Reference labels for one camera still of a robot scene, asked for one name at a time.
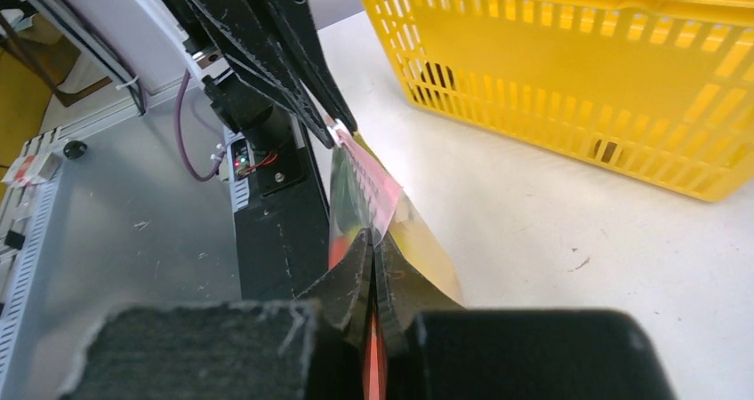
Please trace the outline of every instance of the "gray metal panel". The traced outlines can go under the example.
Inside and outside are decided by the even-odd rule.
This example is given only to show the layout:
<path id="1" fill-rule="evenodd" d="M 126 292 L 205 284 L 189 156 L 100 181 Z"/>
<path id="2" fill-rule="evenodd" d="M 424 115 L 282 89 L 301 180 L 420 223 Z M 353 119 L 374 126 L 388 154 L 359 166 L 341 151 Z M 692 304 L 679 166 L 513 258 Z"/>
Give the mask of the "gray metal panel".
<path id="1" fill-rule="evenodd" d="M 172 105 L 94 133 L 88 153 L 64 163 L 3 398 L 54 398 L 82 338 L 120 304 L 240 300 L 228 186 L 183 169 Z M 184 135 L 208 171 L 218 139 L 188 114 Z"/>

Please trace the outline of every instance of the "purple cable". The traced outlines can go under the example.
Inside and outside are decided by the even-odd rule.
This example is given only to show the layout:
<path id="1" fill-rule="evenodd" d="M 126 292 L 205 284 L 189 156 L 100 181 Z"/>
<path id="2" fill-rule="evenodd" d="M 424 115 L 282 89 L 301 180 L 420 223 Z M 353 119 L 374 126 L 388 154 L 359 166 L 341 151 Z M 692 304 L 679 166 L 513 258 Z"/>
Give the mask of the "purple cable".
<path id="1" fill-rule="evenodd" d="M 209 172 L 209 174 L 207 174 L 206 176 L 200 176 L 197 173 L 197 171 L 194 169 L 194 166 L 192 166 L 191 162 L 189 161 L 189 156 L 186 155 L 186 147 L 183 145 L 183 131 L 180 128 L 180 110 L 183 106 L 183 96 L 186 94 L 186 88 L 189 87 L 190 78 L 191 74 L 188 70 L 186 70 L 186 73 L 183 75 L 183 81 L 180 82 L 178 96 L 175 98 L 175 111 L 172 115 L 173 128 L 175 130 L 175 142 L 178 145 L 180 160 L 183 162 L 183 165 L 186 166 L 188 173 L 190 173 L 191 176 L 193 176 L 194 179 L 198 180 L 199 182 L 207 182 L 208 180 L 211 180 L 220 169 L 220 163 L 222 162 L 222 158 L 225 157 L 225 151 L 223 150 L 222 153 L 220 153 L 219 159 L 217 162 L 215 162 L 212 171 Z"/>
<path id="2" fill-rule="evenodd" d="M 196 95 L 196 97 L 193 100 L 191 100 L 191 115 L 194 116 L 194 118 L 199 123 L 201 123 L 202 126 L 204 126 L 206 128 L 206 130 L 208 130 L 208 131 L 214 133 L 215 135 L 217 135 L 217 137 L 220 139 L 220 143 L 225 142 L 225 137 L 222 136 L 222 132 L 220 132 L 219 130 L 215 129 L 215 127 L 212 126 L 211 124 L 207 123 L 207 121 L 204 120 L 201 116 L 199 116 L 199 113 L 197 113 L 197 101 L 199 100 L 199 96 L 201 96 L 201 95 L 198 94 L 198 95 Z"/>

